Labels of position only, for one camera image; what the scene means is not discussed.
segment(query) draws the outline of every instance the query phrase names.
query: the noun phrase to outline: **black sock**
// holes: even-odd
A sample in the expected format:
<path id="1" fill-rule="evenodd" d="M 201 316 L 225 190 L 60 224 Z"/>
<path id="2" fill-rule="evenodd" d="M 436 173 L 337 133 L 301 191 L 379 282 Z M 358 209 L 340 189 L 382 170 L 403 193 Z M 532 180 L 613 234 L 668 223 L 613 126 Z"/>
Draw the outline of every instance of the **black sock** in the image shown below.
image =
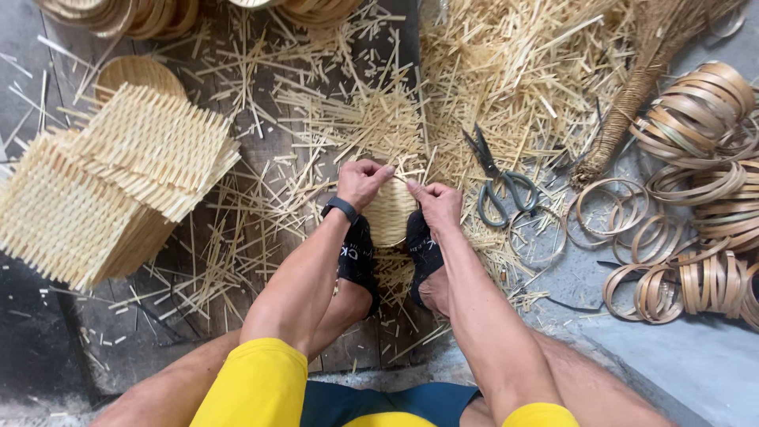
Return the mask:
<path id="1" fill-rule="evenodd" d="M 411 281 L 411 299 L 422 308 L 419 285 L 442 266 L 440 246 L 432 239 L 430 228 L 424 221 L 422 210 L 413 212 L 406 223 L 406 247 L 414 262 L 414 279 Z"/>
<path id="2" fill-rule="evenodd" d="M 348 230 L 345 241 L 342 243 L 337 263 L 337 277 L 356 283 L 372 294 L 372 306 L 369 308 L 367 318 L 373 316 L 380 308 L 377 279 L 372 274 L 373 256 L 369 221 L 360 215 L 358 221 Z"/>

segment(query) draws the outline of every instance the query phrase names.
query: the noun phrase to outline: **dark blue shorts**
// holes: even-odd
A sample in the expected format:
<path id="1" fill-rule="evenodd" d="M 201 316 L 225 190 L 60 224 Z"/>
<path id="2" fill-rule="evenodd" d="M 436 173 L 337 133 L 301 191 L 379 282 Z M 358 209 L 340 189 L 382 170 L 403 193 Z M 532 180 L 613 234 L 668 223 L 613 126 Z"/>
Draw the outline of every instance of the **dark blue shorts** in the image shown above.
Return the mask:
<path id="1" fill-rule="evenodd" d="M 385 412 L 413 413 L 438 427 L 457 427 L 464 408 L 478 396 L 477 387 L 445 382 L 382 393 L 309 381 L 301 427 L 342 427 L 360 416 Z"/>

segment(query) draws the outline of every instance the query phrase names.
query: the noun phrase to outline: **black smartwatch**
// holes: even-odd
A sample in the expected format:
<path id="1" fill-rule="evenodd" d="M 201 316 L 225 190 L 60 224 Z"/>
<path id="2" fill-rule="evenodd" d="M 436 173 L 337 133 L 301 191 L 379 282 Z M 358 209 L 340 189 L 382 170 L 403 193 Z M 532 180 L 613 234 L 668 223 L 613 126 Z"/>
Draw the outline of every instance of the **black smartwatch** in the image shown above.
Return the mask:
<path id="1" fill-rule="evenodd" d="M 348 221 L 351 222 L 352 226 L 355 225 L 356 221 L 358 221 L 358 212 L 356 212 L 353 206 L 337 196 L 332 196 L 327 204 L 324 205 L 324 209 L 322 210 L 322 218 L 325 218 L 333 207 L 337 207 L 339 210 L 345 212 L 345 216 L 348 217 Z"/>

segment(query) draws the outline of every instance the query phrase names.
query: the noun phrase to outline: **gray scissor handle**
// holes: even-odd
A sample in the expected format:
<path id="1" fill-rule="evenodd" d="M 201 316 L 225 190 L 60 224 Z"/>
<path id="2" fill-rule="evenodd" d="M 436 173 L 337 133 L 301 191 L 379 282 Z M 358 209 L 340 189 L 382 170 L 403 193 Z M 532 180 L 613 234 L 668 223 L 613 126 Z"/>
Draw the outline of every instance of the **gray scissor handle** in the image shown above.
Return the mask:
<path id="1" fill-rule="evenodd" d="M 526 212 L 526 211 L 533 210 L 535 208 L 535 206 L 537 205 L 537 198 L 540 195 L 540 192 L 537 190 L 535 183 L 532 182 L 531 179 L 529 179 L 527 176 L 524 176 L 518 172 L 503 172 L 501 173 L 500 177 L 503 178 L 503 180 L 506 183 L 506 187 L 509 189 L 509 192 L 512 193 L 512 196 L 514 197 L 514 204 L 516 204 L 517 209 L 523 212 Z M 527 203 L 527 205 L 525 205 L 522 202 L 522 199 L 519 197 L 519 193 L 517 192 L 515 181 L 521 181 L 523 184 L 529 187 L 530 200 Z M 485 214 L 484 205 L 485 205 L 486 195 L 488 198 L 490 198 L 491 203 L 493 203 L 493 206 L 496 207 L 496 210 L 501 215 L 500 221 L 491 221 Z M 492 181 L 485 182 L 485 185 L 483 185 L 482 189 L 480 190 L 480 197 L 477 199 L 477 212 L 480 214 L 480 218 L 482 218 L 482 221 L 484 221 L 485 224 L 491 227 L 503 227 L 509 221 L 509 214 L 506 213 L 506 208 L 503 207 L 503 204 L 497 198 L 496 192 L 493 190 Z"/>

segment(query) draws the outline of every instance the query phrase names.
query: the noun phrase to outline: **rope-wrapped pole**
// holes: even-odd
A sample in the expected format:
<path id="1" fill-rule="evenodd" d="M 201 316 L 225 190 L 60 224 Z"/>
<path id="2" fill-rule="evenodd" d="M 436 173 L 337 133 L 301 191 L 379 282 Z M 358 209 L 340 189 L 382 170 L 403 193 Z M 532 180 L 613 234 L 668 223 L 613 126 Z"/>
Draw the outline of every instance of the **rope-wrapped pole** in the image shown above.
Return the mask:
<path id="1" fill-rule="evenodd" d="M 599 134 L 593 140 L 587 154 L 575 164 L 569 174 L 569 183 L 574 188 L 585 188 L 601 177 L 606 165 L 617 147 L 617 143 L 627 132 L 627 128 L 635 119 L 638 109 L 648 98 L 666 71 L 666 64 L 671 59 L 661 58 L 661 62 L 653 62 L 650 66 L 635 67 L 630 74 L 630 80 L 617 97 L 604 119 Z"/>

